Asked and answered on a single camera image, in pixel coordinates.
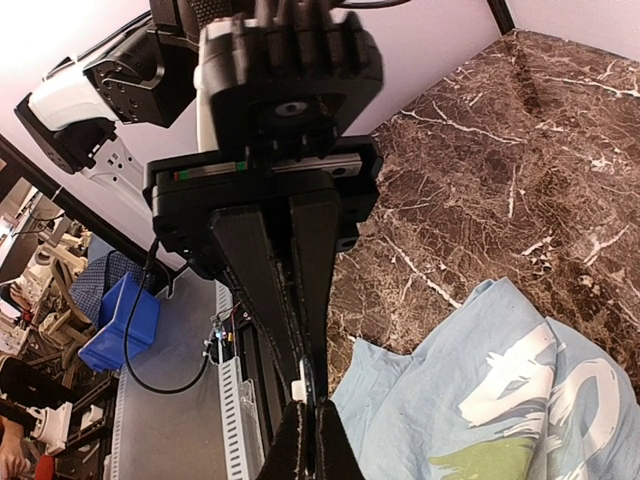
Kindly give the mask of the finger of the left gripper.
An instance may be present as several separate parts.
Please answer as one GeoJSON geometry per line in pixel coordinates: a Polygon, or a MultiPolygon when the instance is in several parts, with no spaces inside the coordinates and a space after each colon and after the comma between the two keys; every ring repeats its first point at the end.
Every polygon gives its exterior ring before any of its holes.
{"type": "Polygon", "coordinates": [[[305,475],[306,405],[290,402],[282,415],[258,480],[298,480],[305,475]]]}
{"type": "Polygon", "coordinates": [[[336,405],[321,399],[317,409],[316,474],[324,480],[363,480],[336,405]]]}

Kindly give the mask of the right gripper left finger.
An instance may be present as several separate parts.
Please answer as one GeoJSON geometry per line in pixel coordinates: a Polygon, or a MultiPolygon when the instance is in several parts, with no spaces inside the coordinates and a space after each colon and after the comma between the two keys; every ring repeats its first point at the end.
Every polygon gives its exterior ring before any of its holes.
{"type": "Polygon", "coordinates": [[[210,233],[225,279],[266,338],[277,374],[289,390],[300,378],[301,347],[262,213],[244,207],[217,210],[210,233]]]}

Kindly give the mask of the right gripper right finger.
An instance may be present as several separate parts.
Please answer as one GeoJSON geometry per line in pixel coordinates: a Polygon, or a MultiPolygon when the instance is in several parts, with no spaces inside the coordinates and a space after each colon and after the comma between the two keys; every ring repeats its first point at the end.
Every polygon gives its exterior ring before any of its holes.
{"type": "Polygon", "coordinates": [[[334,202],[292,202],[292,253],[305,357],[314,398],[328,395],[327,312],[339,232],[334,202]]]}

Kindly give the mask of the light blue printed t-shirt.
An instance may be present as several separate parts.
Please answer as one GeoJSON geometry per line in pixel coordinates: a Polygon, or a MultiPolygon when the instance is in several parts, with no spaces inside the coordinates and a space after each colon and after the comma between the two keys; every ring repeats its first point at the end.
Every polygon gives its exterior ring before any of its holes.
{"type": "Polygon", "coordinates": [[[508,279],[479,284],[410,354],[356,341],[333,402],[368,479],[635,479],[624,370],[508,279]]]}

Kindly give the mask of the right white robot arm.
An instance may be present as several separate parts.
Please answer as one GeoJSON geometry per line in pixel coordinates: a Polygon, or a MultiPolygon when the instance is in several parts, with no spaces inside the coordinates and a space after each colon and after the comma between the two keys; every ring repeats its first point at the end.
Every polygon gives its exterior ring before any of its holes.
{"type": "Polygon", "coordinates": [[[380,65],[332,23],[213,21],[197,47],[137,28],[66,62],[17,107],[55,160],[94,165],[117,123],[169,127],[189,105],[198,152],[151,162],[134,199],[163,247],[225,283],[268,338],[281,378],[327,393],[326,315],[342,202],[329,164],[347,85],[380,65]]]}

